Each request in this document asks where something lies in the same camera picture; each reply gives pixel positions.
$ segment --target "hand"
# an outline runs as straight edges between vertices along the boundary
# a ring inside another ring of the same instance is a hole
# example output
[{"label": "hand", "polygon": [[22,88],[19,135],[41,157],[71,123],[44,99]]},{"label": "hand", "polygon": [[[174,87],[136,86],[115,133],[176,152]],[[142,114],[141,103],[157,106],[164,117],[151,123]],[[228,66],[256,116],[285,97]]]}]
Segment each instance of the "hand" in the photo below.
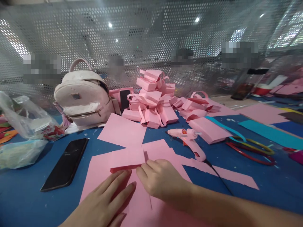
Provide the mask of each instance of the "hand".
[{"label": "hand", "polygon": [[151,196],[165,201],[175,209],[186,210],[192,184],[182,178],[169,161],[148,160],[146,164],[137,167],[137,175]]},{"label": "hand", "polygon": [[136,182],[129,184],[115,198],[113,198],[113,195],[130,174],[131,170],[121,170],[111,174],[79,204],[60,227],[120,226],[126,214],[115,215],[131,193],[134,192]]}]

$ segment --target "backpack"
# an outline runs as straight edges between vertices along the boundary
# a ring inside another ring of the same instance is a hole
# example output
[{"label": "backpack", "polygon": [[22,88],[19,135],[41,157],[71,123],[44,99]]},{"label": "backpack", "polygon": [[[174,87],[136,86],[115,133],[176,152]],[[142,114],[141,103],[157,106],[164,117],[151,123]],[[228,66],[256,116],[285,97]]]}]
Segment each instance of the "backpack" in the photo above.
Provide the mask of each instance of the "backpack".
[{"label": "backpack", "polygon": [[[85,62],[90,71],[74,71],[79,62]],[[55,88],[54,105],[77,126],[106,122],[111,113],[115,112],[106,83],[92,70],[87,61],[79,58],[72,63],[62,83]]]}]

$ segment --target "metal mesh wall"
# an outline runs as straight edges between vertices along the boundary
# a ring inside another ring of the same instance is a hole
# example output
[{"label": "metal mesh wall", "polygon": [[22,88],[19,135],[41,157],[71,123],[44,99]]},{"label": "metal mesh wall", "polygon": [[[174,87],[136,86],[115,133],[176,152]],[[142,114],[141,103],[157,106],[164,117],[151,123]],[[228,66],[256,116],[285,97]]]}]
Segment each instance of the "metal mesh wall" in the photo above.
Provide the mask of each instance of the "metal mesh wall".
[{"label": "metal mesh wall", "polygon": [[[110,89],[136,86],[139,69],[160,69],[176,95],[229,94],[243,69],[221,68],[222,42],[256,42],[260,63],[303,42],[301,1],[75,1],[0,10],[0,90],[29,96],[51,114],[54,86],[23,84],[23,54],[60,54],[62,76],[85,58]],[[173,53],[187,57],[176,67]],[[124,66],[109,67],[109,58]]]}]

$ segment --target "clear plastic bag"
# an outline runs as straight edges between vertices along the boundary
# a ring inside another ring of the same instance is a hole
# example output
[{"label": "clear plastic bag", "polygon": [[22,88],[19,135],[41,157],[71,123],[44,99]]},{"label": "clear plastic bag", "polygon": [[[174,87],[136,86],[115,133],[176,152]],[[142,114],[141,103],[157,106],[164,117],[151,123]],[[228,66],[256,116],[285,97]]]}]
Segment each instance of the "clear plastic bag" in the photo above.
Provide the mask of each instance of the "clear plastic bag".
[{"label": "clear plastic bag", "polygon": [[47,143],[47,140],[28,140],[4,145],[0,148],[0,169],[34,164]]},{"label": "clear plastic bag", "polygon": [[0,108],[7,121],[25,139],[43,139],[44,129],[51,125],[59,126],[45,110],[34,104],[27,96],[14,98],[14,101],[22,107],[17,113],[14,110],[13,101],[3,91],[0,91]]}]

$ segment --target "black phone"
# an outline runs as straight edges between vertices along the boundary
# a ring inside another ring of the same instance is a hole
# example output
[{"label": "black phone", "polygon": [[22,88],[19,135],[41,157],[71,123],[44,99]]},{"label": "black phone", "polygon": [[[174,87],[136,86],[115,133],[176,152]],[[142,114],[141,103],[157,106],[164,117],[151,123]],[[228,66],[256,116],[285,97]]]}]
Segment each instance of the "black phone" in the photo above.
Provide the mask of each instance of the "black phone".
[{"label": "black phone", "polygon": [[121,113],[126,108],[129,108],[129,101],[127,100],[127,96],[130,94],[130,90],[120,91],[120,100],[121,100]]},{"label": "black phone", "polygon": [[41,192],[63,188],[72,183],[87,142],[88,139],[84,138],[71,141],[68,144],[63,155],[40,189]]}]

